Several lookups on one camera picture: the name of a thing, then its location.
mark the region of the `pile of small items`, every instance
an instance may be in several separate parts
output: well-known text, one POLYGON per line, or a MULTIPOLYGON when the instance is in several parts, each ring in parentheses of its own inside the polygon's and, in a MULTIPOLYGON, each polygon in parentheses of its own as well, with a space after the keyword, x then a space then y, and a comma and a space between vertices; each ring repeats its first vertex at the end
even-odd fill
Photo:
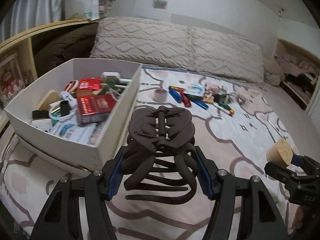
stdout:
POLYGON ((205 86, 193 83, 187 89, 169 86, 169 94, 177 101, 183 102, 185 107, 191 107, 190 101, 199 107, 207 110, 211 104, 229 116, 233 116, 235 111, 228 105, 230 98, 233 97, 239 104, 244 104, 245 98, 241 95, 228 94, 223 87, 217 85, 205 86))
POLYGON ((30 124, 66 140, 94 145, 130 79, 118 72, 73 80, 58 93, 50 90, 32 111, 30 124))

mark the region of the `curtain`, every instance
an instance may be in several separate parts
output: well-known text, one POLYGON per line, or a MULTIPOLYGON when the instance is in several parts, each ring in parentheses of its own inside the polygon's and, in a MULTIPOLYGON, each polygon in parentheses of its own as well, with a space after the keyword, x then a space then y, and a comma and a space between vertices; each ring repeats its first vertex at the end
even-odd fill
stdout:
POLYGON ((1 41, 25 30, 63 20, 64 0, 16 0, 0 27, 1 41))

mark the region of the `bed sheet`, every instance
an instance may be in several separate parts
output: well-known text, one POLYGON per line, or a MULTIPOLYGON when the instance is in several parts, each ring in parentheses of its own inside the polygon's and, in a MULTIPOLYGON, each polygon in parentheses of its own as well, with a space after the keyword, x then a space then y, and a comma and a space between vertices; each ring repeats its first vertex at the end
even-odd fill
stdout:
MULTIPOLYGON (((189 110, 196 128, 196 145, 200 146, 204 155, 214 160, 219 168, 237 177, 248 179, 253 175, 259 176, 276 202, 290 233, 297 206, 288 202, 289 195, 283 184, 270 179, 264 173, 264 166, 267 163, 266 152, 275 141, 280 139, 278 133, 267 122, 267 115, 276 128, 286 136, 291 147, 297 150, 286 128, 260 91, 205 75, 144 68, 141 73, 140 92, 135 108, 145 106, 158 108, 160 105, 183 107, 182 104, 177 104, 170 95, 165 103, 157 103, 153 100, 153 92, 157 88, 167 88, 169 85, 187 87, 192 82, 223 85, 228 92, 234 91, 246 97, 246 106, 240 106, 236 102, 231 104, 235 110, 233 117, 218 113, 214 106, 209 106, 208 110, 204 110, 192 103, 189 110)), ((78 177, 41 159, 15 140, 14 138, 15 143, 11 145, 11 155, 7 154, 4 160, 0 198, 15 220, 30 234, 45 201, 58 180, 62 176, 68 176, 71 179, 78 177)), ((296 170, 294 166, 289 168, 297 172, 302 171, 296 170)), ((182 205, 130 201, 124 198, 125 195, 138 193, 140 192, 137 190, 127 192, 122 183, 118 194, 112 201, 107 202, 110 219, 119 240, 202 239, 214 202, 209 201, 202 194, 199 185, 196 195, 182 205)), ((229 239, 236 239, 240 209, 241 198, 237 197, 229 239)), ((80 218, 86 240, 90 239, 90 236, 84 214, 84 199, 81 198, 80 218)))

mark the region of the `bolt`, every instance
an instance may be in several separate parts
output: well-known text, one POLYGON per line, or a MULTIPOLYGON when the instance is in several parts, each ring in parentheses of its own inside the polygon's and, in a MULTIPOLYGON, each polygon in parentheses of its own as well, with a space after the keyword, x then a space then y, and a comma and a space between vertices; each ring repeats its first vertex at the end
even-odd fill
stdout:
POLYGON ((61 183, 66 183, 68 181, 68 177, 64 176, 60 179, 61 183))
POLYGON ((226 176, 227 172, 225 170, 221 169, 221 170, 218 170, 218 174, 220 176, 226 176))
POLYGON ((97 177, 101 176, 101 174, 102 174, 102 170, 95 170, 95 171, 93 172, 93 175, 94 175, 94 176, 97 176, 97 177))
POLYGON ((258 177, 258 176, 252 176, 252 180, 254 181, 254 182, 260 182, 260 177, 258 177))

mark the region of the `cardboard box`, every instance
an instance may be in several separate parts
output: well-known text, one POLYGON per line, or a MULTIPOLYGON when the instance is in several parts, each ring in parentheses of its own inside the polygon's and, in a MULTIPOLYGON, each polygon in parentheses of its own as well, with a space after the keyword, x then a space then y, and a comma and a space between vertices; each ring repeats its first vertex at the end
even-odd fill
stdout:
POLYGON ((34 81, 10 102, 5 111, 16 133, 33 148, 72 167, 83 166, 91 171, 101 169, 107 160, 113 158, 135 104, 141 66, 140 63, 121 60, 72 59, 34 81), (50 135, 29 124, 32 111, 49 90, 61 92, 71 80, 100 77, 103 72, 119 72, 122 78, 132 79, 132 82, 113 108, 94 146, 50 135))

